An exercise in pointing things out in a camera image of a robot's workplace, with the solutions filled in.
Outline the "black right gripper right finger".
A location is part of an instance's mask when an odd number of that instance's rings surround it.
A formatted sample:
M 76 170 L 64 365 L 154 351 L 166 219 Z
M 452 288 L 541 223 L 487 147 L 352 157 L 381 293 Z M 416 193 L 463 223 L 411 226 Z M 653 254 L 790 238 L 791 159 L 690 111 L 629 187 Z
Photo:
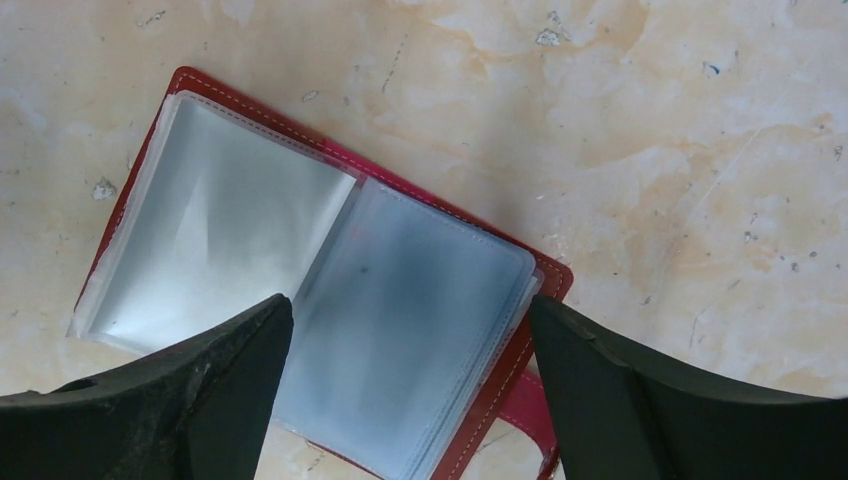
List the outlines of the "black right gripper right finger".
M 847 402 L 695 367 L 536 296 L 529 308 L 569 479 L 843 479 Z

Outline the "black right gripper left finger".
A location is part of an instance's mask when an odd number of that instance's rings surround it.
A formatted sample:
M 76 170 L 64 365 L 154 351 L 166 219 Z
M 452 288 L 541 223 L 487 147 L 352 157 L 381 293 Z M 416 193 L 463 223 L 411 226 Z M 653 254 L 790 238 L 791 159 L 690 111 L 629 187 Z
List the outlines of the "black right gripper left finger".
M 1 400 L 5 479 L 251 479 L 293 332 L 275 294 L 49 393 Z

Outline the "red leather card holder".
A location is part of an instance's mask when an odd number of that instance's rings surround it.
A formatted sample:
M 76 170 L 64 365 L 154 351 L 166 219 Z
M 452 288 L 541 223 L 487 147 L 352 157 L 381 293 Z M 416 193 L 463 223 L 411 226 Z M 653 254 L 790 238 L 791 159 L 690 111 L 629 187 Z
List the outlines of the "red leather card holder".
M 563 263 L 192 67 L 173 74 L 69 332 L 139 354 L 292 303 L 273 419 L 382 479 L 457 479 L 495 420 L 559 448 L 527 310 Z

